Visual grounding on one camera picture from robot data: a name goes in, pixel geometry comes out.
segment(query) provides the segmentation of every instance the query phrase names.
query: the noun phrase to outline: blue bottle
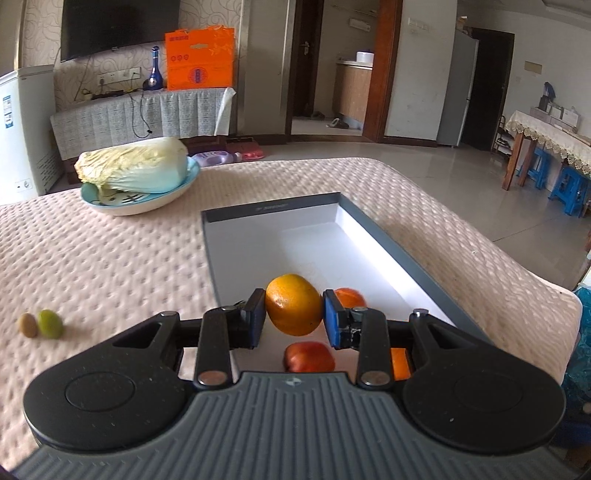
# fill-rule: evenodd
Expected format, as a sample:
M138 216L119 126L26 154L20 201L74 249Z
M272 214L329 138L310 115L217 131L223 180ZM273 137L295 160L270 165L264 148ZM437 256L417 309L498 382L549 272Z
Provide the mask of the blue bottle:
M144 85L144 90L160 90L164 87L164 81L162 78L162 74L158 68L158 52L160 51L159 47L152 48L152 73L146 80Z

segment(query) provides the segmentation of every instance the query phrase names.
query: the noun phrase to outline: slipper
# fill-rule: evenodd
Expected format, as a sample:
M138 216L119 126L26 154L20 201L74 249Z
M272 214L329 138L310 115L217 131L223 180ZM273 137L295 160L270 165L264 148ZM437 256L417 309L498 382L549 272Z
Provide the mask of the slipper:
M349 128L349 124L343 122L340 118L337 117L334 120L332 120L332 122L329 123L327 125L327 127L348 129Z

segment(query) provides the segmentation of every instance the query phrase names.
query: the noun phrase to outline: metal screw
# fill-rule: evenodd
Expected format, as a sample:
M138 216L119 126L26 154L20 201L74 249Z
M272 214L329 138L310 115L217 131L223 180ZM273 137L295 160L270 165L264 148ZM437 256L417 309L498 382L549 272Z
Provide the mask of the metal screw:
M370 387L381 387L390 383L390 375L380 370L370 370L361 375L361 381Z
M197 377L197 381L201 383L201 385L205 385L207 387L216 387L218 385L222 385L228 380L228 376L219 370L207 370L205 372L201 372Z

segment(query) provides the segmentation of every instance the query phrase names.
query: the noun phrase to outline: table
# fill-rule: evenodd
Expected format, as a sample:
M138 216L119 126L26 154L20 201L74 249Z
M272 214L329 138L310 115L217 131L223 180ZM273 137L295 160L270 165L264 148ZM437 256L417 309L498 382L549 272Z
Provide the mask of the table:
M517 136L515 137L513 152L507 165L505 177L503 178L503 189L509 190L511 187L511 181L515 174L517 161L519 160L519 154L521 153L521 147L525 137L530 138L532 141L530 142L521 169L525 174L519 178L519 186L522 187L525 184L527 171L530 169L534 150L538 143L547 150L559 155L586 175L591 174L591 147L568 133L520 111L516 111L511 115L511 118L506 123L506 129L517 132Z
M13 468L35 448L22 395L37 374L156 312L200 318L218 306L201 210L328 192L359 206L498 347L562 381L578 299L522 268L409 179L366 158L231 164L203 169L182 197L142 215L97 213L78 190L0 207L0 464ZM43 308L65 319L60 340L18 334L18 315Z
M228 135L232 88L135 92L78 103L56 113L51 126L62 160L140 140Z

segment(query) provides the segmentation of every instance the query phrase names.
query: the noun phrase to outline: white tablecloth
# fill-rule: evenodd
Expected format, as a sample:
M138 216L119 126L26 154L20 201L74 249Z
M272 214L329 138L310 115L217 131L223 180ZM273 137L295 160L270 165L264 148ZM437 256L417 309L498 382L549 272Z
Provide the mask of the white tablecloth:
M537 140L540 145L560 155L573 167L585 174L591 174L591 147L568 133L520 111L511 115L506 128Z
M228 135L235 93L232 88L135 92L80 103L53 115L51 126L62 160L141 140L146 124L152 131L146 138Z

